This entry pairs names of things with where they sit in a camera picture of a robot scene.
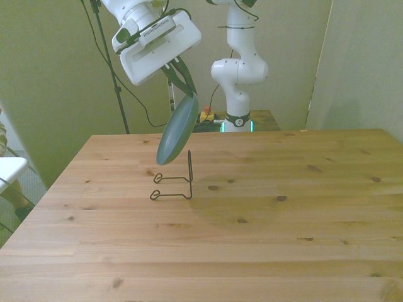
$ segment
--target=beige wall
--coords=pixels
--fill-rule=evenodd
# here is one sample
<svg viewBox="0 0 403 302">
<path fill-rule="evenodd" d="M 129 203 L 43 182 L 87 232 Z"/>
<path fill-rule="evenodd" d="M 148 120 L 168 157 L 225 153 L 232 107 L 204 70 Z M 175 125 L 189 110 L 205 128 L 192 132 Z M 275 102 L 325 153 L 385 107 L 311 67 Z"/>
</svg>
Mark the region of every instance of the beige wall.
<svg viewBox="0 0 403 302">
<path fill-rule="evenodd" d="M 118 23 L 105 8 L 101 18 L 109 41 Z M 0 1 L 0 23 L 0 103 L 49 187 L 91 135 L 125 133 L 110 71 L 80 1 Z M 134 87 L 116 55 L 113 64 L 149 107 L 152 121 L 166 122 L 164 76 Z M 148 126 L 131 96 L 122 98 L 132 133 L 163 130 Z"/>
<path fill-rule="evenodd" d="M 208 105 L 217 85 L 210 68 L 217 59 L 229 57 L 227 6 L 213 6 L 206 0 L 171 0 L 172 7 L 188 9 L 203 40 L 183 55 L 201 99 Z M 305 127 L 315 74 L 329 18 L 331 0 L 259 0 L 256 13 L 256 45 L 267 61 L 270 76 L 264 84 L 245 86 L 252 109 L 270 109 L 280 128 Z M 225 96 L 216 92 L 213 110 L 225 111 Z"/>
<path fill-rule="evenodd" d="M 403 1 L 334 0 L 308 129 L 382 128 L 403 143 Z"/>
<path fill-rule="evenodd" d="M 216 85 L 210 77 L 212 62 L 230 55 L 226 30 L 217 28 L 226 24 L 227 8 L 204 0 L 171 0 L 171 6 L 188 8 L 203 33 L 201 45 L 183 56 L 203 107 Z M 260 0 L 256 7 L 261 17 L 257 45 L 271 74 L 264 84 L 247 87 L 252 109 L 272 110 L 284 130 L 301 129 L 331 0 Z M 101 17 L 110 41 L 117 22 L 104 7 Z M 0 22 L 0 103 L 49 186 L 91 135 L 124 133 L 110 73 L 96 51 L 79 1 L 0 1 Z M 134 87 L 116 55 L 113 64 L 149 107 L 153 122 L 166 122 L 165 78 L 158 75 Z M 144 110 L 131 96 L 122 97 L 132 133 L 162 131 L 148 126 Z M 225 109 L 220 91 L 213 108 Z"/>
</svg>

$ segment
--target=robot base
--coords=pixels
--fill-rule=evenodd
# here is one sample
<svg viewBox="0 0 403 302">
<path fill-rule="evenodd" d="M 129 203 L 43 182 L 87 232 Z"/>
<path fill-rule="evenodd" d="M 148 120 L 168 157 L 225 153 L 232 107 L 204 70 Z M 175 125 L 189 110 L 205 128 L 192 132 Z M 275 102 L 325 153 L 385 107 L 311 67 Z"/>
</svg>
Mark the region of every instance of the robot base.
<svg viewBox="0 0 403 302">
<path fill-rule="evenodd" d="M 222 132 L 252 132 L 252 131 L 253 128 L 251 120 L 247 121 L 245 125 L 243 125 L 242 127 L 235 127 L 233 123 L 225 119 L 222 125 Z"/>
</svg>

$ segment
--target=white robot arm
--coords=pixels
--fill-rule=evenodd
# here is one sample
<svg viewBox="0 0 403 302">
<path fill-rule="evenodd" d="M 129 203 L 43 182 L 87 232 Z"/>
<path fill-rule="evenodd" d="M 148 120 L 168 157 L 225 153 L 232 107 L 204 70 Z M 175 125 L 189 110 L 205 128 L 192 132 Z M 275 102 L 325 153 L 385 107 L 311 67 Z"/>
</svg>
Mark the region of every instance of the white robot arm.
<svg viewBox="0 0 403 302">
<path fill-rule="evenodd" d="M 141 85 L 197 45 L 202 34 L 185 11 L 161 17 L 152 0 L 102 0 L 121 28 L 112 39 L 126 75 Z"/>
<path fill-rule="evenodd" d="M 237 85 L 261 83 L 269 72 L 254 42 L 256 20 L 251 10 L 256 1 L 207 0 L 210 4 L 229 6 L 228 44 L 241 55 L 241 59 L 216 61 L 212 67 L 212 77 L 221 85 L 227 98 L 226 131 L 250 131 L 249 95 Z M 159 69 L 168 75 L 172 65 L 177 67 L 179 55 L 202 38 L 186 12 L 168 13 L 161 17 L 161 12 L 153 7 L 157 1 L 102 2 L 121 26 L 112 39 L 112 45 L 120 54 L 128 78 L 135 85 L 141 85 Z"/>
<path fill-rule="evenodd" d="M 262 83 L 269 74 L 269 67 L 259 56 L 254 42 L 256 20 L 249 6 L 238 3 L 239 0 L 207 1 L 210 4 L 229 5 L 228 44 L 241 55 L 241 59 L 222 59 L 212 66 L 212 77 L 220 84 L 227 98 L 225 130 L 250 131 L 250 98 L 237 85 Z"/>
</svg>

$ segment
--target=black pole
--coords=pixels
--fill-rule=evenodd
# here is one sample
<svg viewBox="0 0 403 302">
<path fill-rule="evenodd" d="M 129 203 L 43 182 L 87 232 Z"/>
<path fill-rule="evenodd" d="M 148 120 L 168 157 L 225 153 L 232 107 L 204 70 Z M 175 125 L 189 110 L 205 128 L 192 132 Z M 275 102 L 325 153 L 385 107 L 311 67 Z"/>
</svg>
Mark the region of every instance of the black pole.
<svg viewBox="0 0 403 302">
<path fill-rule="evenodd" d="M 121 112 L 122 118 L 123 118 L 123 123 L 125 124 L 126 134 L 130 134 L 130 132 L 129 132 L 129 130 L 128 130 L 128 125 L 127 125 L 125 110 L 124 110 L 124 108 L 123 108 L 122 98 L 120 97 L 120 93 L 121 93 L 122 89 L 121 89 L 121 87 L 119 87 L 118 84 L 116 83 L 115 72 L 113 71 L 111 57 L 109 56 L 108 46 L 107 46 L 107 44 L 106 44 L 105 36 L 104 36 L 104 34 L 103 34 L 103 29 L 102 29 L 101 20 L 100 20 L 100 18 L 99 18 L 99 9 L 98 9 L 98 5 L 101 6 L 101 2 L 100 2 L 100 1 L 97 1 L 97 0 L 90 0 L 90 2 L 91 2 L 91 7 L 92 7 L 92 9 L 93 9 L 93 13 L 94 13 L 95 16 L 96 16 L 96 21 L 98 22 L 99 31 L 101 32 L 102 42 L 103 42 L 103 46 L 104 46 L 104 48 L 105 48 L 105 53 L 106 53 L 106 58 L 108 59 L 108 65 L 109 65 L 109 69 L 111 70 L 111 75 L 112 75 L 113 84 L 115 85 L 115 93 L 116 93 L 116 96 L 117 96 L 117 98 L 118 98 L 119 107 L 120 107 L 120 112 Z"/>
</svg>

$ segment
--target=metal wire holder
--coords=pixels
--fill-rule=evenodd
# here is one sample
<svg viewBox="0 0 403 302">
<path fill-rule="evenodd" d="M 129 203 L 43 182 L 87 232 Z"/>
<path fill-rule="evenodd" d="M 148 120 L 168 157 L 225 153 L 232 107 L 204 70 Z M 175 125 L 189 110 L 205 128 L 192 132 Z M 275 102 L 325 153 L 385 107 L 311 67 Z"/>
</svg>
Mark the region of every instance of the metal wire holder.
<svg viewBox="0 0 403 302">
<path fill-rule="evenodd" d="M 158 173 L 154 177 L 154 182 L 156 184 L 159 184 L 161 181 L 165 181 L 166 179 L 184 179 L 186 182 L 189 183 L 190 197 L 187 197 L 184 194 L 161 194 L 160 190 L 154 190 L 154 192 L 152 192 L 152 194 L 150 195 L 150 199 L 155 201 L 155 200 L 157 200 L 157 198 L 168 197 L 168 196 L 182 196 L 186 199 L 191 199 L 193 197 L 193 190 L 192 190 L 192 186 L 191 186 L 191 183 L 193 182 L 193 168 L 192 168 L 192 164 L 191 164 L 190 150 L 188 151 L 188 168 L 189 168 L 189 179 L 187 179 L 185 177 L 164 177 L 161 173 Z"/>
</svg>

